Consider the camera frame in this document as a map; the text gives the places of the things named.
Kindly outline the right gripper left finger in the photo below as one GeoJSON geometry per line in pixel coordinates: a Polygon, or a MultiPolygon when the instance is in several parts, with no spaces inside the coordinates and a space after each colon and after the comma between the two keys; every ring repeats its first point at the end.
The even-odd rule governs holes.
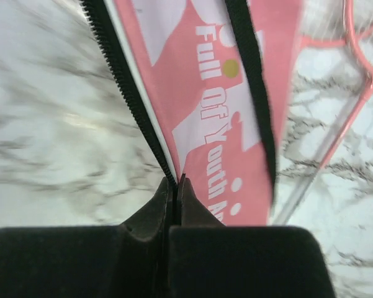
{"type": "Polygon", "coordinates": [[[119,225],[0,228],[0,297],[161,297],[173,189],[119,225]]]}

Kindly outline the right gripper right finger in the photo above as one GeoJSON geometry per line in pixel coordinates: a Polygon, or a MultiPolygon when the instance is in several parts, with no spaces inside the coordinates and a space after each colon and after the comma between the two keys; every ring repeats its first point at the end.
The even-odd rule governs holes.
{"type": "Polygon", "coordinates": [[[323,253],[306,229],[226,227],[182,177],[169,229],[170,297],[334,297],[323,253]]]}

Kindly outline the pink racket cover bag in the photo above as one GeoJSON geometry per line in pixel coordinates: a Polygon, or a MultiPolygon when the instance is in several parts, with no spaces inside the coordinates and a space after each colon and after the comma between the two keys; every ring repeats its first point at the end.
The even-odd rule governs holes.
{"type": "Polygon", "coordinates": [[[225,225],[265,225],[301,1],[82,1],[165,175],[225,225]]]}

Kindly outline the pink badminton racket front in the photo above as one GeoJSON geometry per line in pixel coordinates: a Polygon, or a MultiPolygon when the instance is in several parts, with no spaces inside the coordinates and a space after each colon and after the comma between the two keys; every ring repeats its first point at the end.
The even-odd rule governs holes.
{"type": "Polygon", "coordinates": [[[273,225],[305,199],[373,97],[373,1],[305,1],[273,225]]]}

